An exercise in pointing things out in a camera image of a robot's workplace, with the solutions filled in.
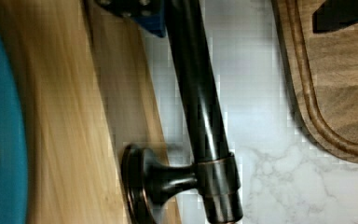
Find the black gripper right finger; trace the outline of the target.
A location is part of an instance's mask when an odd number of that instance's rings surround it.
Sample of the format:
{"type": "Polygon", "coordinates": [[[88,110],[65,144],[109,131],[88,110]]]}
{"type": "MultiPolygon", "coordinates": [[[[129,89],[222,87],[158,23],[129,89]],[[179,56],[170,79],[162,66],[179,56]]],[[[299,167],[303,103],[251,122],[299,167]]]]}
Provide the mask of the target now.
{"type": "Polygon", "coordinates": [[[315,34],[335,32],[358,23],[358,0],[325,0],[312,14],[315,34]]]}

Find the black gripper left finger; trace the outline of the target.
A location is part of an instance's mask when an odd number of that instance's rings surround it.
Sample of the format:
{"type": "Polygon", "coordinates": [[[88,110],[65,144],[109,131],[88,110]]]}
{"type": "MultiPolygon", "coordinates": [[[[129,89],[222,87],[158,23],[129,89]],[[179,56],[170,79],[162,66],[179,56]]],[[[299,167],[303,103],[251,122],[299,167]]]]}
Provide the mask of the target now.
{"type": "Polygon", "coordinates": [[[94,0],[104,10],[129,18],[157,37],[166,36],[165,0],[94,0]]]}

